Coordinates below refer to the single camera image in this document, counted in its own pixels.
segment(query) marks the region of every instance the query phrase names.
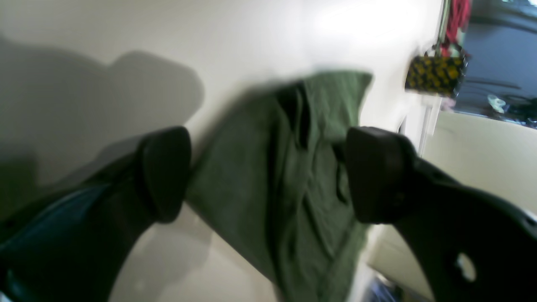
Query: green cloth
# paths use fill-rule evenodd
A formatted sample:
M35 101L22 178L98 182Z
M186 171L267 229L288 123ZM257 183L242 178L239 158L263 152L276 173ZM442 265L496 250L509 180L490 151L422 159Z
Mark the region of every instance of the green cloth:
M186 198L287 302L344 301L367 227L342 145L372 76L322 73L251 99L194 167Z

